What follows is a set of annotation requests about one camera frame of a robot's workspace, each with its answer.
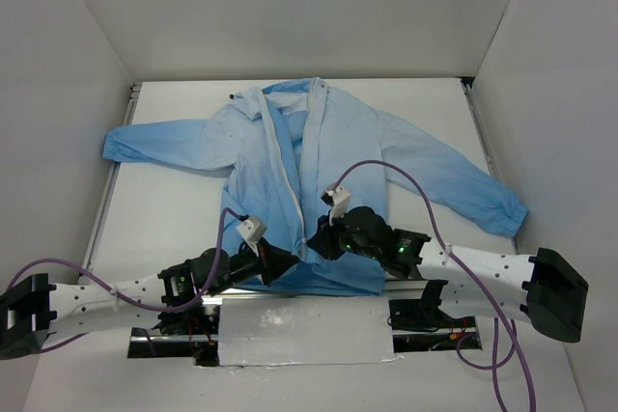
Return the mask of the light blue zip jacket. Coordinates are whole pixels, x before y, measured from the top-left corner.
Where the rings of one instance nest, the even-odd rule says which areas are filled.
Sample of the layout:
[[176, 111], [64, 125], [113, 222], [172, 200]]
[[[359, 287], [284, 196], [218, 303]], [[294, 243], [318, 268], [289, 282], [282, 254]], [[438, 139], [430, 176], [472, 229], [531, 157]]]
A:
[[487, 233], [512, 237], [527, 207], [509, 188], [428, 132], [319, 78], [251, 88], [206, 119], [131, 124], [110, 131], [102, 155], [115, 162], [193, 171], [228, 169], [221, 204], [267, 224], [267, 241], [299, 258], [275, 292], [379, 294], [376, 261], [327, 261], [307, 242], [327, 213], [321, 195], [341, 181], [354, 206], [387, 212], [387, 187], [424, 192]]

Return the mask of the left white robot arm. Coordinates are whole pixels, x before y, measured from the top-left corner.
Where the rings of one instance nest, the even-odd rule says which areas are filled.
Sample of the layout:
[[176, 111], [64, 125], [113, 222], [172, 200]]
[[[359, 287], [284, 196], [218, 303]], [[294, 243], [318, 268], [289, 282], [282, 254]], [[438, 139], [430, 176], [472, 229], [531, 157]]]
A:
[[298, 262], [261, 239], [240, 245], [232, 256], [210, 248], [154, 275], [116, 284], [66, 285], [33, 274], [1, 296], [1, 357], [41, 354], [78, 335], [118, 328], [211, 338], [218, 317], [204, 298], [252, 278], [268, 287]]

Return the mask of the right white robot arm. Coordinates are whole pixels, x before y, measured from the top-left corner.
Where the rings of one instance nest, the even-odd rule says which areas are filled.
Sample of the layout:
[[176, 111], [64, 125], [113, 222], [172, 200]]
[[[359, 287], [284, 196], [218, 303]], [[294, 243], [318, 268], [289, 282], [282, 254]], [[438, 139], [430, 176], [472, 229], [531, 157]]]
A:
[[508, 255], [440, 245], [424, 233], [391, 228], [367, 206], [321, 217], [308, 245], [329, 261], [354, 254], [399, 280], [425, 281], [420, 315], [431, 326], [502, 312], [550, 339], [581, 339], [589, 286], [554, 250]]

